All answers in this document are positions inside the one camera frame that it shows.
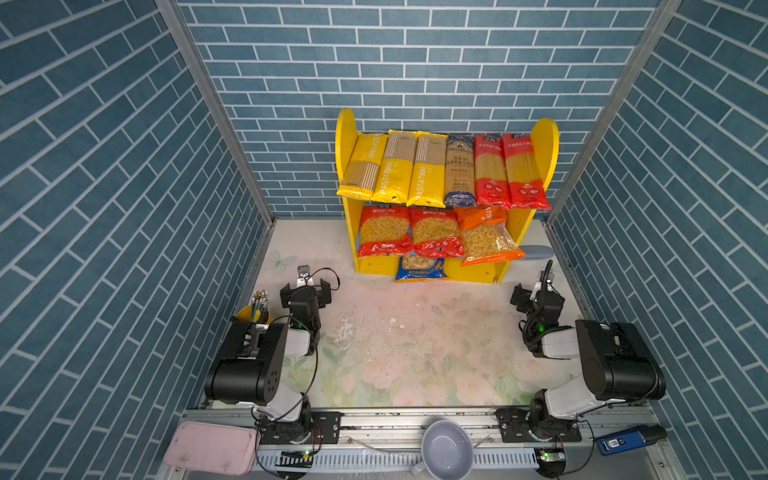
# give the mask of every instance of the gray bowl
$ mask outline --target gray bowl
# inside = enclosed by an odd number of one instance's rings
[[[426,467],[438,480],[462,480],[472,470],[475,453],[472,440],[461,426],[450,420],[439,420],[424,433],[422,458],[412,473]]]

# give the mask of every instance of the floral tabletop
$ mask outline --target floral tabletop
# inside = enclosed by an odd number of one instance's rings
[[[526,243],[548,245],[540,230],[532,227]],[[295,286],[299,265],[330,266],[341,277],[320,310],[313,406],[522,405],[581,371],[577,360],[534,358],[518,330],[525,315],[509,305],[514,285],[531,288],[547,259],[517,260],[503,284],[484,285],[358,275],[351,255],[343,220],[280,220],[257,280],[275,317],[287,313],[279,291]],[[554,271],[566,298],[561,323],[572,324],[581,313],[557,265]],[[331,272],[317,277],[335,286]],[[281,382],[302,392],[314,366],[312,356],[287,356]]]

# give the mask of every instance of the spaghetti package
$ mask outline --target spaghetti package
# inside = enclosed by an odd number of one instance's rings
[[[464,256],[456,212],[410,207],[411,233],[416,253],[426,258]]]
[[[447,280],[442,258],[424,258],[418,255],[405,255],[400,258],[397,267],[395,283],[429,282],[431,280]]]
[[[344,179],[336,195],[358,200],[371,198],[384,157],[387,137],[387,134],[358,135],[355,150],[349,159],[349,166],[346,168]]]
[[[408,200],[417,136],[411,131],[389,131],[389,141],[371,200],[385,204],[404,204]]]
[[[413,251],[408,235],[411,226],[405,207],[365,207],[360,219],[358,257],[373,255],[405,255]]]
[[[506,229],[500,207],[457,207],[458,226],[466,256],[462,265],[508,262],[525,257]]]
[[[475,195],[478,205],[509,210],[509,184],[502,157],[502,140],[492,135],[475,137]]]
[[[475,149],[472,135],[449,134],[445,153],[445,205],[474,207]]]
[[[448,135],[419,135],[406,205],[445,208],[445,146]]]
[[[531,138],[504,134],[502,143],[507,163],[510,204],[517,208],[551,210],[544,182],[538,173]]]

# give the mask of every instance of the yellow shelf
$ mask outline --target yellow shelf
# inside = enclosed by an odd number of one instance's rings
[[[349,108],[344,108],[339,114],[336,123],[336,170],[339,181],[344,178],[344,172],[352,150],[357,142],[357,124],[355,115]],[[535,149],[536,164],[541,177],[544,179],[544,188],[549,187],[554,175],[554,168],[558,164],[558,152],[560,149],[560,131],[554,120],[543,118],[536,123],[531,132],[531,141]],[[343,197],[344,217],[349,231],[349,244],[352,247],[355,270],[357,273],[372,275],[395,276],[399,257],[357,257],[357,237],[360,231],[360,217],[364,200],[354,200]],[[517,245],[521,245],[525,232],[531,225],[536,210],[515,208],[507,212],[507,231],[512,235]],[[445,274],[451,280],[475,283],[501,283],[509,269],[510,262],[480,263],[479,265],[461,266],[462,259],[449,258],[445,260]]]

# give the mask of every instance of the red spaghetti package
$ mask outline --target red spaghetti package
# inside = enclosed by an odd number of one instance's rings
[[[478,205],[498,205],[509,210],[507,169],[502,157],[502,140],[492,135],[475,137],[475,195]]]
[[[408,235],[411,217],[406,207],[365,207],[360,219],[357,257],[405,255],[413,251]]]
[[[507,212],[500,207],[456,207],[455,212],[466,255],[462,266],[525,257],[507,231]]]
[[[516,208],[551,210],[544,182],[538,174],[531,138],[515,138],[512,134],[504,134],[502,143],[507,163],[511,205]]]
[[[453,210],[411,207],[411,232],[416,253],[425,258],[464,256],[458,220]]]

